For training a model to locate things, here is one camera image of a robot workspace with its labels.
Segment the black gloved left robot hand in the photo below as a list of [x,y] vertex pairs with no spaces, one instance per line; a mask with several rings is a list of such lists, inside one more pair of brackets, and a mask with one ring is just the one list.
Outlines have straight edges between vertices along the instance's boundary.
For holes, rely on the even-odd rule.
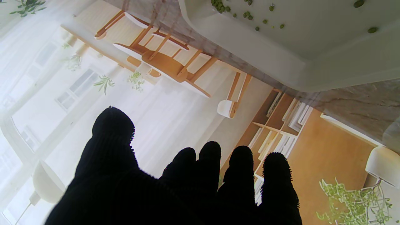
[[231,153],[219,185],[221,147],[207,142],[197,155],[180,150],[154,178],[139,168],[135,127],[120,109],[96,118],[72,182],[46,225],[301,225],[299,198],[286,157],[264,160],[262,202],[255,203],[254,160],[248,146]]

